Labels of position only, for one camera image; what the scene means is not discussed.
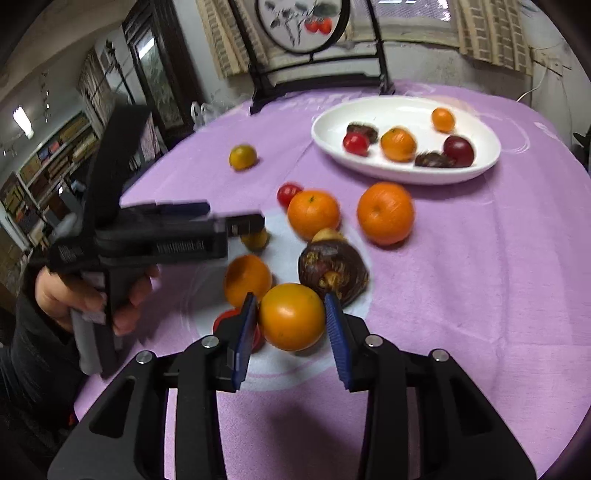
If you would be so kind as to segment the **person's left hand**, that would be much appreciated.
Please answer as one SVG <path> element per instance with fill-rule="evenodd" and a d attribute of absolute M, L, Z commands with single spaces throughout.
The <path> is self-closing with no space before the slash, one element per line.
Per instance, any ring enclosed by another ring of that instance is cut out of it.
<path fill-rule="evenodd" d="M 152 291 L 152 280 L 159 276 L 156 266 L 147 268 L 128 293 L 127 303 L 113 314 L 117 336 L 133 332 L 140 319 L 141 303 Z M 81 279 L 63 279 L 44 267 L 35 282 L 35 300 L 40 309 L 68 332 L 73 331 L 70 310 L 99 312 L 106 305 L 101 293 Z"/>

